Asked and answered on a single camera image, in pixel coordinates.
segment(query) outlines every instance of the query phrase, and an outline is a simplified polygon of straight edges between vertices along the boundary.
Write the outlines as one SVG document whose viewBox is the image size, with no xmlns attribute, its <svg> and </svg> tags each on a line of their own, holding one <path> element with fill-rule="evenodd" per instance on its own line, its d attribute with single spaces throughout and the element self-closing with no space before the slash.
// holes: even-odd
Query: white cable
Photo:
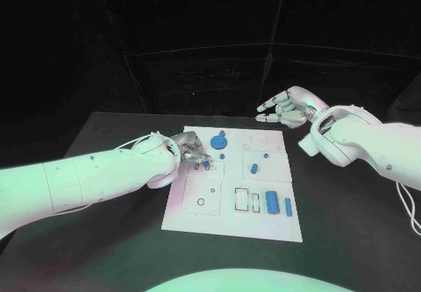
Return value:
<svg viewBox="0 0 421 292">
<path fill-rule="evenodd" d="M 130 143 L 138 142 L 139 140 L 142 140 L 142 139 L 146 138 L 146 137 L 151 137 L 151 134 L 146 135 L 146 136 L 143 136 L 143 137 L 140 137 L 140 138 L 136 138 L 136 139 L 132 140 L 130 142 L 125 143 L 125 144 L 123 144 L 122 146 L 119 146 L 115 150 L 120 149 L 122 147 L 125 147 L 125 146 L 129 145 Z"/>
<path fill-rule="evenodd" d="M 412 208 L 412 212 L 410 212 L 410 208 L 409 208 L 409 206 L 407 206 L 407 202 L 406 202 L 406 200 L 404 200 L 404 196 L 403 196 L 403 194 L 401 194 L 400 185 L 401 185 L 401 187 L 404 188 L 404 190 L 406 190 L 406 192 L 407 192 L 407 195 L 409 195 L 409 197 L 410 197 L 410 200 L 412 200 L 412 207 L 413 207 L 413 208 Z M 412 217 L 412 227 L 413 227 L 413 230 L 414 230 L 414 232 L 416 232 L 419 235 L 421 235 L 421 232 L 416 229 L 416 225 L 414 225 L 414 224 L 417 224 L 419 228 L 421 229 L 421 225 L 420 225 L 419 221 L 416 220 L 416 203 L 414 203 L 413 196 L 412 196 L 410 191 L 407 190 L 406 186 L 404 186 L 403 184 L 400 184 L 399 182 L 397 182 L 397 190 L 399 190 L 399 193 L 400 193 L 400 197 L 401 197 L 401 200 L 403 200 L 403 203 L 404 203 L 404 206 L 406 206 L 406 209 L 407 209 L 409 215 L 410 215 L 410 217 Z"/>
<path fill-rule="evenodd" d="M 78 209 L 78 210 L 73 210 L 73 211 L 68 211 L 68 212 L 63 212 L 63 213 L 53 214 L 50 217 L 53 217 L 53 216 L 58 216 L 58 215 L 64 215 L 64 214 L 70 214 L 70 213 L 74 213 L 74 212 L 77 212 L 77 211 L 84 210 L 87 207 L 91 207 L 91 206 L 93 206 L 93 204 L 90 204 L 89 206 L 83 207 L 83 208 Z"/>
</svg>

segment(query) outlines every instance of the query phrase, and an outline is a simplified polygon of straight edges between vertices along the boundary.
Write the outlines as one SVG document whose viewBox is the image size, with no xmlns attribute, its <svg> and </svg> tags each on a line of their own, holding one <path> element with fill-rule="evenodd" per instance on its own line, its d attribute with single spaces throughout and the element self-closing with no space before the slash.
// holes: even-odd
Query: black table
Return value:
<svg viewBox="0 0 421 292">
<path fill-rule="evenodd" d="M 309 157 L 298 145 L 309 125 L 292 130 L 244 117 L 93 113 L 67 157 L 152 131 L 172 136 L 185 125 L 283 130 L 303 243 L 164 231 L 171 187 L 145 186 L 19 228 L 0 257 L 0 291 L 143 291 L 221 268 L 286 271 L 355 291 L 420 291 L 421 238 L 396 184 L 364 161 L 341 168 Z"/>
</svg>

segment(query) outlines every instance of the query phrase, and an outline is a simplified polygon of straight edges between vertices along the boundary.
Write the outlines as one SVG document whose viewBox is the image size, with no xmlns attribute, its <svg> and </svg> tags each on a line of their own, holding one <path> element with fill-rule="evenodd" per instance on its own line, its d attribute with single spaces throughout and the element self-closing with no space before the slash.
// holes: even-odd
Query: white puzzle board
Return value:
<svg viewBox="0 0 421 292">
<path fill-rule="evenodd" d="M 228 146 L 217 150 L 211 139 L 221 130 Z M 187 131 L 195 131 L 202 140 L 213 156 L 211 169 L 201 164 L 197 170 L 195 164 L 182 163 L 169 192 L 164 230 L 303 242 L 283 132 L 188 126 Z M 256 174 L 253 164 L 259 164 Z M 277 192 L 279 214 L 269 214 L 266 192 L 272 190 Z"/>
</svg>

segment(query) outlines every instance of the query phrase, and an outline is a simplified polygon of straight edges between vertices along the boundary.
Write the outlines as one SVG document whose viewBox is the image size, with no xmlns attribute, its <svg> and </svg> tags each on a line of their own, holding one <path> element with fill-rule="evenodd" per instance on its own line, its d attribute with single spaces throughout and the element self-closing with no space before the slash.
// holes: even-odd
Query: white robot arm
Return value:
<svg viewBox="0 0 421 292">
<path fill-rule="evenodd" d="M 412 216 L 412 226 L 419 235 L 421 230 L 414 213 L 416 205 L 406 185 L 421 190 L 421 128 L 406 123 L 384 124 L 378 118 L 357 106 L 329 107 L 306 89 L 293 86 L 277 94 L 259 108 L 272 106 L 276 114 L 260 114 L 262 122 L 282 122 L 290 128 L 301 127 L 309 120 L 311 133 L 299 142 L 311 156 L 319 152 L 338 166 L 348 166 L 364 159 L 386 178 L 397 182 L 400 197 Z M 410 212 L 400 191 L 404 188 L 412 203 Z"/>
<path fill-rule="evenodd" d="M 132 149 L 123 149 L 130 143 Z M 0 170 L 0 239 L 29 222 L 110 200 L 145 184 L 152 189 L 168 186 L 184 161 L 210 167 L 210 160 L 194 131 L 172 138 L 158 132 L 112 151 Z"/>
</svg>

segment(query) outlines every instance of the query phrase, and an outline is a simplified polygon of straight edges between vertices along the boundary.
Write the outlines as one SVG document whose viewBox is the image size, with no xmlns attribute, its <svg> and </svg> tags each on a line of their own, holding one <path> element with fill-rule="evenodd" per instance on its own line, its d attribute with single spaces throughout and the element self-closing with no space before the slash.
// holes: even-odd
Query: robotic hand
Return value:
<svg viewBox="0 0 421 292">
<path fill-rule="evenodd" d="M 364 108 L 329 107 L 306 89 L 293 86 L 277 94 L 259 108 L 262 112 L 276 105 L 276 114 L 260 114 L 262 122 L 282 122 L 290 128 L 309 120 L 311 133 L 299 142 L 311 156 L 319 152 L 338 166 L 364 159 L 380 175 L 397 182 L 401 200 L 414 223 L 414 201 L 404 185 L 421 190 L 421 128 L 406 123 L 384 124 Z M 413 212 L 400 192 L 400 184 L 413 202 Z"/>
<path fill-rule="evenodd" d="M 112 151 L 0 170 L 0 239 L 29 222 L 76 212 L 145 184 L 168 186 L 184 161 L 198 164 L 211 158 L 194 131 L 171 138 L 158 132 Z"/>
</svg>

